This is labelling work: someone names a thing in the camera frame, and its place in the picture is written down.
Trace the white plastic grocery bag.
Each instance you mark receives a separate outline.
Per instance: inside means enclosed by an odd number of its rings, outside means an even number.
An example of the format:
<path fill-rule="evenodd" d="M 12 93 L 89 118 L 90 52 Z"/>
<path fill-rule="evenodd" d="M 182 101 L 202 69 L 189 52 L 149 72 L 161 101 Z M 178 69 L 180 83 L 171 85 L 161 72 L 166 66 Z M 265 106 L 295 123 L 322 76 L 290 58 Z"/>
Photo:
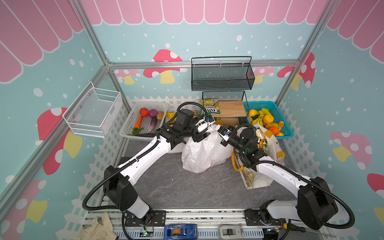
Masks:
<path fill-rule="evenodd" d="M 231 145 L 223 146 L 223 138 L 216 131 L 217 125 L 209 126 L 208 137 L 200 142 L 189 138 L 182 152 L 183 169 L 193 173 L 202 173 L 232 156 L 234 148 Z"/>

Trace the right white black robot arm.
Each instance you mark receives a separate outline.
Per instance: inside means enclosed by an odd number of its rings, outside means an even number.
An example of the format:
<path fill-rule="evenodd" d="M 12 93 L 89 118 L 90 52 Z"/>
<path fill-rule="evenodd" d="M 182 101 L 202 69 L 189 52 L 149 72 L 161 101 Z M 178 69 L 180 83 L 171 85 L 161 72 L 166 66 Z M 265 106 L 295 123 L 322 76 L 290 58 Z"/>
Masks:
<path fill-rule="evenodd" d="M 301 221 L 313 230 L 326 226 L 333 229 L 351 228 L 356 221 L 352 209 L 329 189 L 327 182 L 310 178 L 279 164 L 257 146 L 257 128 L 243 124 L 232 130 L 217 126 L 223 146 L 231 145 L 238 151 L 244 167 L 253 169 L 289 190 L 294 201 L 271 200 L 265 208 L 273 219 Z"/>

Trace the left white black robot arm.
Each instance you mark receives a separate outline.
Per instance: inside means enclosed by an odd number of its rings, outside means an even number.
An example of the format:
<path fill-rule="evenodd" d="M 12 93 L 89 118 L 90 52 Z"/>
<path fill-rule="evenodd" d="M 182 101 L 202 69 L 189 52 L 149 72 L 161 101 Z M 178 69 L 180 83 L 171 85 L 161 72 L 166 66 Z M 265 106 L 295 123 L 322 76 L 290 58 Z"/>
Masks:
<path fill-rule="evenodd" d="M 209 135 L 209 126 L 214 122 L 214 117 L 198 103 L 185 102 L 179 105 L 175 115 L 155 130 L 154 138 L 145 148 L 116 168 L 109 166 L 105 169 L 104 179 L 85 196 L 82 208 L 86 211 L 120 210 L 134 215 L 144 223 L 148 222 L 152 219 L 152 209 L 139 197 L 134 185 L 152 164 L 185 138 L 191 137 L 196 142 L 205 139 Z M 99 189 L 103 189 L 112 205 L 88 206 L 88 201 Z"/>

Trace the yellow black snack bag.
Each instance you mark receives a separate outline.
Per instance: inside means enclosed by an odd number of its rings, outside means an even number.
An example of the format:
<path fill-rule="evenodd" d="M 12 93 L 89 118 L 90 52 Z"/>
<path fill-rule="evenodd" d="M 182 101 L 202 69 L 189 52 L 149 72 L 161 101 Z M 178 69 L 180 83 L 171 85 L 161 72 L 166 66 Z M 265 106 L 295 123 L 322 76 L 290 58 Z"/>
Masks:
<path fill-rule="evenodd" d="M 266 153 L 268 149 L 267 136 L 263 133 L 261 129 L 256 129 L 256 136 L 258 138 L 257 146 L 259 150 Z"/>

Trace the cream canvas tote bag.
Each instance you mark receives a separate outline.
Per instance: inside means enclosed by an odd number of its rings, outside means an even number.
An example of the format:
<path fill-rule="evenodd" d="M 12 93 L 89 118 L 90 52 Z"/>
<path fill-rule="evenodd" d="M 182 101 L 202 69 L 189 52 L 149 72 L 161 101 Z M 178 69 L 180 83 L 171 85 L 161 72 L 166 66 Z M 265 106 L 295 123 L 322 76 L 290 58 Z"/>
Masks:
<path fill-rule="evenodd" d="M 253 126 L 257 129 L 261 129 L 267 136 L 267 156 L 260 159 L 256 168 L 246 168 L 241 162 L 236 149 L 232 154 L 233 168 L 240 173 L 247 190 L 269 187 L 274 181 L 270 168 L 276 166 L 277 169 L 280 170 L 281 166 L 285 165 L 285 153 L 283 152 L 277 137 L 259 124 Z"/>

